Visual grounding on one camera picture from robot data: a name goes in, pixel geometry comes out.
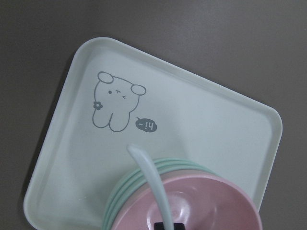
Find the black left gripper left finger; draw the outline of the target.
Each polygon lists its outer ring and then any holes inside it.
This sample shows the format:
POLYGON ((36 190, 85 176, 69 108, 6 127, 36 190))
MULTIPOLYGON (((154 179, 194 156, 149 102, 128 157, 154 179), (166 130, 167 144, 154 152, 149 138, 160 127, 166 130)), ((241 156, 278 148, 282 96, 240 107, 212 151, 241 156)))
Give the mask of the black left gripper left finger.
POLYGON ((163 222, 154 223, 154 230, 165 230, 163 222))

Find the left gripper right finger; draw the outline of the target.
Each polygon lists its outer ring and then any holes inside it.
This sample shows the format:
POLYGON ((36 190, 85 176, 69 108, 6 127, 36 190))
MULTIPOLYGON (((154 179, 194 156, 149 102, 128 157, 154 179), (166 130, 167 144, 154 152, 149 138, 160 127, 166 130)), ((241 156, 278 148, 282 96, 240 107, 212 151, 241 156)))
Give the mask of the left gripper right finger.
POLYGON ((185 230, 185 225, 183 223, 174 223, 174 230, 185 230))

